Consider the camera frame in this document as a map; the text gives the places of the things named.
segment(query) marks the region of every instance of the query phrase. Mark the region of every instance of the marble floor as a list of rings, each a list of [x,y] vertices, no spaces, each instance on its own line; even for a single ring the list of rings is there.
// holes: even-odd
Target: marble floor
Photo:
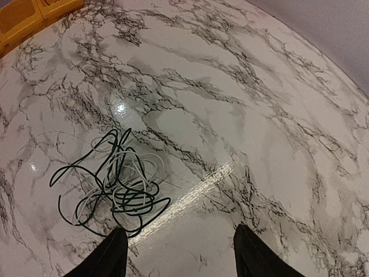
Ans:
[[[368,111],[244,0],[87,1],[0,60],[0,276],[63,276],[96,247],[57,210],[78,177],[49,181],[129,127],[173,201],[130,240],[128,277],[236,277],[240,222],[305,276],[369,276]]]

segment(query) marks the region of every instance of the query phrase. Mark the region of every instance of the wall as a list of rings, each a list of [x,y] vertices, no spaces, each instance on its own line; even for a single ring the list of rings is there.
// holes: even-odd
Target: wall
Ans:
[[[368,0],[248,0],[296,30],[369,96]]]

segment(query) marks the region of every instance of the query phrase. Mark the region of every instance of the tangled cables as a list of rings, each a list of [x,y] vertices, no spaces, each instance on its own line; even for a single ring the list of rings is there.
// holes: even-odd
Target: tangled cables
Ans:
[[[53,187],[70,170],[75,170],[79,174],[82,172],[93,179],[92,186],[94,188],[86,192],[85,196],[78,202],[72,220],[68,220],[63,214],[61,210],[62,196],[59,195],[58,211],[68,224],[82,226],[96,235],[106,237],[105,234],[100,234],[89,226],[89,222],[94,218],[94,213],[99,204],[106,201],[111,204],[110,212],[115,223],[126,230],[129,238],[133,238],[168,208],[171,202],[169,197],[158,199],[160,192],[158,182],[161,180],[156,177],[158,166],[147,157],[157,157],[161,161],[164,174],[163,160],[156,154],[139,156],[132,147],[126,146],[130,133],[131,129],[128,129],[123,135],[119,136],[118,130],[113,129],[105,136],[95,138],[91,142],[91,150],[86,155],[70,165],[59,168],[52,175],[50,187]],[[93,153],[106,156],[95,172],[80,165]],[[146,171],[148,164],[153,167],[151,173]],[[152,212],[155,215],[144,222],[143,217]],[[128,230],[118,221],[117,215],[138,218],[139,226],[133,230]]]

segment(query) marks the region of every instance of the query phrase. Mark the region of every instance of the yellow plastic bin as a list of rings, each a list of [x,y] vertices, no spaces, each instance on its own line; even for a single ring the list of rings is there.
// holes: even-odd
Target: yellow plastic bin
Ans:
[[[0,42],[0,56],[2,53],[4,53],[4,51],[5,51],[4,45],[2,45],[2,43]]]
[[[42,26],[36,0],[13,0],[0,9],[0,40],[13,48]]]
[[[0,58],[83,4],[84,0],[0,0]]]
[[[44,19],[60,18],[81,8],[84,0],[36,0]]]

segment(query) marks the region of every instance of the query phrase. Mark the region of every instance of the white cable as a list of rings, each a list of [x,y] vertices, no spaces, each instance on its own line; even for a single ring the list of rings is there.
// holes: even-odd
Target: white cable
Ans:
[[[102,153],[102,154],[107,154],[109,155],[108,153],[110,153],[110,149],[109,147],[107,147],[107,150],[105,149],[101,149],[99,147],[95,147],[96,144],[94,145],[94,142],[96,140],[101,140],[102,137],[96,137],[94,138],[91,143],[90,143],[90,146],[91,148],[97,152],[97,153]],[[108,142],[110,140],[106,140],[104,142],[102,142],[99,146],[103,145],[105,142]],[[103,168],[105,167],[110,167],[110,165],[114,164],[116,161],[118,161],[118,163],[120,163],[121,161],[121,158],[123,155],[126,155],[126,158],[125,158],[125,161],[122,165],[122,171],[121,172],[124,172],[125,170],[129,170],[129,174],[126,175],[126,178],[122,179],[121,182],[126,185],[127,187],[131,187],[131,185],[135,182],[137,182],[138,179],[141,180],[142,184],[143,184],[143,189],[144,189],[144,198],[143,198],[143,201],[142,201],[142,206],[144,207],[145,204],[146,204],[146,191],[147,191],[147,188],[151,188],[151,181],[154,181],[155,178],[157,178],[158,180],[162,180],[164,178],[164,174],[165,174],[165,165],[164,165],[164,161],[163,159],[159,156],[159,155],[156,155],[156,154],[145,154],[145,155],[142,155],[142,156],[139,156],[138,153],[134,152],[134,151],[118,151],[116,153],[114,153],[111,157],[111,160],[106,163],[104,165]],[[133,155],[134,158],[132,159],[128,159],[127,156],[128,155]],[[147,159],[148,156],[155,156],[159,159],[159,161],[161,162],[161,166],[162,166],[162,175],[160,177],[157,177],[156,176],[156,173],[157,173],[157,169],[158,169],[158,166],[157,164],[152,161],[152,160],[149,160]],[[147,179],[147,177],[145,177],[141,170],[140,170],[140,166],[137,165],[137,163],[140,161],[143,169],[144,169],[144,172],[145,172],[145,175],[146,174],[149,174],[150,175],[150,178]],[[153,166],[153,171],[152,172],[147,172],[145,170],[145,163],[149,163]],[[115,179],[115,173],[111,173],[110,175],[110,179]],[[116,209],[118,210],[123,210],[120,206],[119,206],[119,203],[117,203],[117,200],[116,200],[116,193],[120,192],[120,191],[124,191],[125,188],[120,186],[120,184],[115,184],[113,187],[111,188],[107,188],[107,185],[108,185],[108,182],[106,182],[106,179],[104,179],[104,184],[103,184],[103,189],[105,192],[107,193],[112,193],[112,200],[113,200],[113,203],[114,203],[114,206]],[[94,188],[92,190],[90,190],[89,192],[87,192],[84,196],[84,198],[86,197],[86,200],[84,201],[84,203],[82,204],[82,206],[79,207],[79,212],[77,213],[77,216],[75,214],[73,214],[73,220],[72,220],[72,224],[76,225],[78,224],[78,222],[81,220],[81,217],[83,215],[83,211],[84,209],[86,208],[87,206],[87,203],[89,203],[90,199],[94,196],[94,195],[97,195],[97,194],[100,194],[101,192],[101,189],[100,188]]]

